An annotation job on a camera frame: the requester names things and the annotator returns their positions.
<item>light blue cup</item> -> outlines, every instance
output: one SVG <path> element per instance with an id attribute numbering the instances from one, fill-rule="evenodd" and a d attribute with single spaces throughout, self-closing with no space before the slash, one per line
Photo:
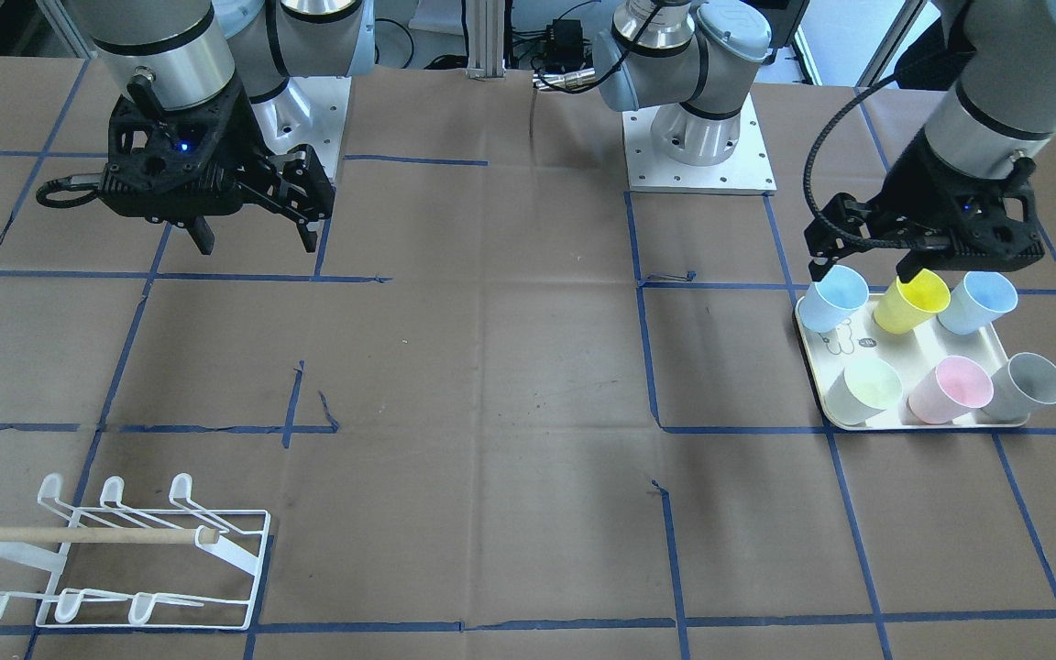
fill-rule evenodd
<path id="1" fill-rule="evenodd" d="M 838 323 L 862 309 L 871 298 L 866 280 L 854 268 L 834 266 L 821 281 L 809 284 L 796 317 L 814 333 L 829 333 Z"/>
<path id="2" fill-rule="evenodd" d="M 970 335 L 1018 307 L 1018 290 L 1000 272 L 973 270 L 953 288 L 940 324 L 956 335 Z"/>

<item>wooden rod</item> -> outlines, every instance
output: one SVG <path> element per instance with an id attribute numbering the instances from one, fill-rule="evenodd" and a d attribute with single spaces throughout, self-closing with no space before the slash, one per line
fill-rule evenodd
<path id="1" fill-rule="evenodd" d="M 0 527 L 0 542 L 193 545 L 194 530 L 157 527 Z M 219 530 L 202 527 L 203 544 L 219 543 Z"/>

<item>plastic cup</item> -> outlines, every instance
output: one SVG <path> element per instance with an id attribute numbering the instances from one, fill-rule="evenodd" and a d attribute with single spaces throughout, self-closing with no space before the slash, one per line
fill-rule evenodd
<path id="1" fill-rule="evenodd" d="M 906 284 L 895 277 L 891 287 L 879 299 L 874 322 L 892 335 L 913 331 L 936 314 L 948 307 L 951 295 L 939 275 L 923 268 Z"/>
<path id="2" fill-rule="evenodd" d="M 830 418 L 853 427 L 895 407 L 902 398 L 902 379 L 884 359 L 863 357 L 852 360 L 843 370 L 825 404 Z"/>
<path id="3" fill-rule="evenodd" d="M 944 358 L 914 385 L 907 406 L 926 423 L 946 423 L 961 414 L 988 406 L 993 379 L 976 360 L 953 355 Z"/>
<path id="4" fill-rule="evenodd" d="M 829 333 L 871 300 L 871 289 L 854 268 L 834 266 L 821 281 L 809 284 L 796 308 L 802 325 L 814 333 Z"/>
<path id="5" fill-rule="evenodd" d="M 1056 404 L 1056 366 L 1038 354 L 1018 354 L 993 375 L 993 400 L 984 412 L 1001 421 Z"/>
<path id="6" fill-rule="evenodd" d="M 940 324 L 956 335 L 976 333 L 1018 307 L 1018 290 L 1000 272 L 972 271 L 951 291 Z"/>

